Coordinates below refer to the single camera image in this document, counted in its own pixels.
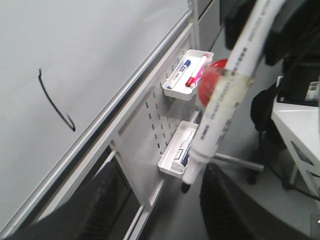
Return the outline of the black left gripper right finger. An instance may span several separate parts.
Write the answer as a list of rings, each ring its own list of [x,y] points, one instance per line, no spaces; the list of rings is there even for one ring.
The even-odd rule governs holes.
[[[234,169],[210,163],[203,174],[200,207],[211,240],[318,240],[314,200],[285,190],[269,173],[257,185]]]

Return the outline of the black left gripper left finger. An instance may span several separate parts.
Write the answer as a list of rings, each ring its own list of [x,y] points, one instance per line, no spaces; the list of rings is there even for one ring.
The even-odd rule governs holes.
[[[116,159],[116,151],[107,147],[102,156],[105,160],[98,160],[100,165],[91,179],[82,183],[69,200],[7,239],[108,239],[132,189]]]

